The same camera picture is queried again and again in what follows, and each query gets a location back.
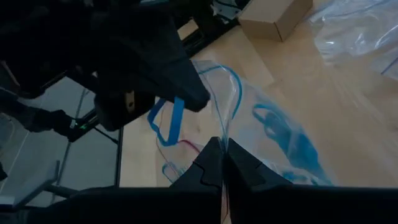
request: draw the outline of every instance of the floor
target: floor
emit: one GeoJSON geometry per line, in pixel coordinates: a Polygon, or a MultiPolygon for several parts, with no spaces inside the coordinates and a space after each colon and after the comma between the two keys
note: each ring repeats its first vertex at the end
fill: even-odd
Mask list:
{"type": "MultiPolygon", "coordinates": [[[[93,106],[94,94],[69,78],[64,78],[27,105],[42,109],[64,110],[67,115],[81,118],[93,106]]],[[[67,138],[53,131],[29,133],[17,121],[10,141],[0,149],[0,161],[9,177],[0,182],[0,195],[14,195],[25,181],[45,170],[56,160],[61,162],[57,184],[72,189],[87,189],[114,184],[117,145],[95,130],[70,144],[67,138]]],[[[106,132],[118,138],[118,131],[106,132]]],[[[41,193],[30,205],[47,206],[61,198],[41,193]]]]}

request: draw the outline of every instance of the clear plastic bag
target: clear plastic bag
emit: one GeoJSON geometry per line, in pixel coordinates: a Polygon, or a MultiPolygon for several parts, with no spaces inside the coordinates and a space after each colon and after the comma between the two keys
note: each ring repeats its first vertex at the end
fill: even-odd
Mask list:
{"type": "Polygon", "coordinates": [[[177,180],[189,168],[211,137],[219,136],[224,150],[228,150],[227,139],[232,138],[292,182],[331,184],[302,127],[265,93],[228,67],[213,62],[194,62],[194,66],[211,94],[208,106],[199,113],[183,111],[176,142],[170,142],[175,134],[176,106],[166,102],[158,113],[158,146],[166,160],[162,172],[169,181],[177,180]]]}
{"type": "Polygon", "coordinates": [[[398,80],[398,47],[378,56],[372,62],[371,68],[385,77],[398,80]]]}
{"type": "Polygon", "coordinates": [[[398,42],[398,1],[335,0],[309,22],[325,62],[342,62],[398,42]]]}

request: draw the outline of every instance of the cardboard box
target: cardboard box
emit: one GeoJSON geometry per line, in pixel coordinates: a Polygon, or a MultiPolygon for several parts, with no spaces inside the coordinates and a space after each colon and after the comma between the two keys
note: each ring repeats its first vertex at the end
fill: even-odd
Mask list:
{"type": "Polygon", "coordinates": [[[313,0],[252,0],[239,22],[247,36],[284,41],[312,4],[313,0]]]}

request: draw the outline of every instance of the wooden floor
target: wooden floor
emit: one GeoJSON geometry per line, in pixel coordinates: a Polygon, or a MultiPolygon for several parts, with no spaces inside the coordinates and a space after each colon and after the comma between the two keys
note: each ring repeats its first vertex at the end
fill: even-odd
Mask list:
{"type": "MultiPolygon", "coordinates": [[[[303,23],[283,43],[235,27],[194,59],[228,65],[261,87],[302,124],[335,185],[398,186],[398,82],[370,71],[370,58],[326,66],[303,23]]],[[[125,127],[122,186],[169,185],[164,163],[146,117],[125,127]]]]}

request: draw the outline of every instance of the plastic bag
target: plastic bag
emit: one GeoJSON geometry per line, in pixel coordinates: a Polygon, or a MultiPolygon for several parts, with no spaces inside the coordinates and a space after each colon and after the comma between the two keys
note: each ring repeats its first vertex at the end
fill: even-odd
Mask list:
{"type": "Polygon", "coordinates": [[[325,62],[342,62],[397,43],[398,1],[336,0],[309,22],[325,62]]]}
{"type": "Polygon", "coordinates": [[[152,129],[158,132],[159,150],[166,160],[162,172],[169,181],[189,168],[211,137],[219,136],[224,150],[228,150],[227,139],[232,138],[292,182],[331,184],[304,130],[261,90],[228,67],[213,62],[194,62],[194,66],[211,94],[208,106],[199,113],[184,110],[179,116],[179,103],[158,101],[148,115],[152,129]],[[160,116],[158,125],[153,123],[156,116],[160,116]]]}
{"type": "Polygon", "coordinates": [[[371,68],[385,77],[398,80],[398,47],[378,56],[372,62],[371,68]]]}

